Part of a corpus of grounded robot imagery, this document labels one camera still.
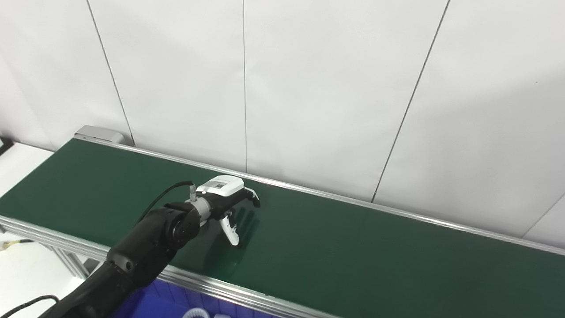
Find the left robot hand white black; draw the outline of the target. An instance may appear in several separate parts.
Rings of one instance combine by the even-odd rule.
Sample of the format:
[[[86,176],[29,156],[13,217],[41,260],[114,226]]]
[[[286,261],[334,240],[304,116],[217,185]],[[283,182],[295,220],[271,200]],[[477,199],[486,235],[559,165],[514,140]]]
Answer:
[[[240,246],[234,207],[242,201],[250,201],[255,208],[261,202],[256,191],[246,187],[240,177],[219,175],[196,188],[196,201],[191,204],[200,215],[200,226],[216,220],[234,247]]]

